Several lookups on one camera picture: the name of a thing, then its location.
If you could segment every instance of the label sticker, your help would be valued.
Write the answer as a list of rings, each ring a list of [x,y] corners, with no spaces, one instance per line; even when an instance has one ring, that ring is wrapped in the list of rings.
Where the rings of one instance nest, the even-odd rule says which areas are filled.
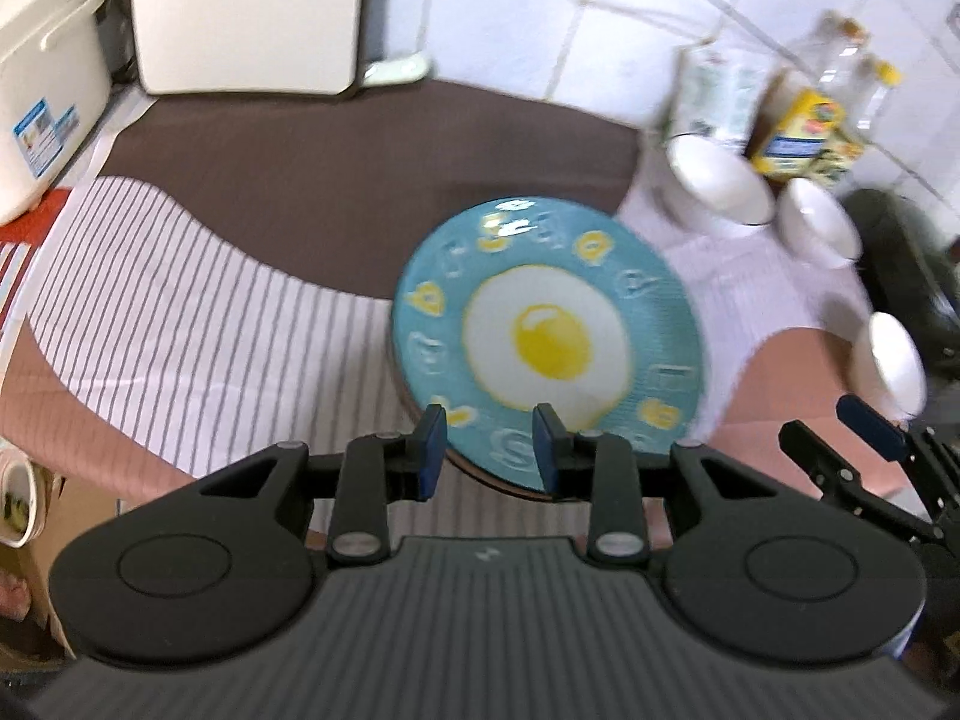
[[[20,144],[23,158],[35,178],[40,178],[64,150],[64,143],[56,132],[56,124],[46,100],[40,100],[30,109],[30,113],[13,127],[13,137],[16,137]]]
[[[80,117],[77,116],[77,106],[71,105],[66,109],[66,113],[56,120],[54,128],[56,136],[61,139],[61,143],[66,143],[67,139],[73,135],[77,127],[80,126]]]

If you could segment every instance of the small white bowl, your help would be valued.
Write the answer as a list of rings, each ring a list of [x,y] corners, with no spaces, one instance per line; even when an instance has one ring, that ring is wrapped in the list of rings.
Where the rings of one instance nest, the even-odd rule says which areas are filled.
[[[850,365],[851,389],[891,422],[909,420],[926,404],[920,353],[906,328],[877,312],[864,325]]]
[[[745,238],[774,218],[770,188],[739,154],[699,135],[673,138],[666,154],[672,176],[664,203],[689,230]]]
[[[30,514],[27,530],[23,533],[13,530],[3,519],[2,507],[7,493],[13,493],[20,500],[27,501]],[[42,480],[35,471],[34,464],[14,446],[0,448],[0,543],[18,548],[31,538],[39,536],[46,524],[46,509]]]
[[[776,231],[794,256],[821,268],[852,265],[860,234],[836,198],[809,178],[792,178],[776,207]]]

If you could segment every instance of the yellow bottle cap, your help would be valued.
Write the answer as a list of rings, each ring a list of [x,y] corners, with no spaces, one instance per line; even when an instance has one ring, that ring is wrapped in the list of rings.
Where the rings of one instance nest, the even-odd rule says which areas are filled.
[[[877,78],[887,86],[899,86],[904,76],[889,62],[877,62]]]

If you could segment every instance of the blue plate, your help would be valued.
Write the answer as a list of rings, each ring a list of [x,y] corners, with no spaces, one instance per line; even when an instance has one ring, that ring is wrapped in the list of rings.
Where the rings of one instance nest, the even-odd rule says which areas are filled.
[[[703,348],[680,280],[607,215],[512,197],[440,225],[407,264],[394,357],[423,409],[448,412],[450,446],[510,485],[543,490],[530,413],[664,452],[704,386]]]

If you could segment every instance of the cardboard box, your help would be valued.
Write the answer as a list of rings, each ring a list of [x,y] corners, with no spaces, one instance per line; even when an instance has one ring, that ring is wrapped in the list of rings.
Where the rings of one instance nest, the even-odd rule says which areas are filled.
[[[117,499],[83,479],[53,477],[40,469],[47,488],[47,518],[42,533],[18,550],[16,567],[8,570],[27,580],[32,605],[28,619],[49,631],[72,655],[50,601],[50,568],[62,549],[91,528],[117,516]]]

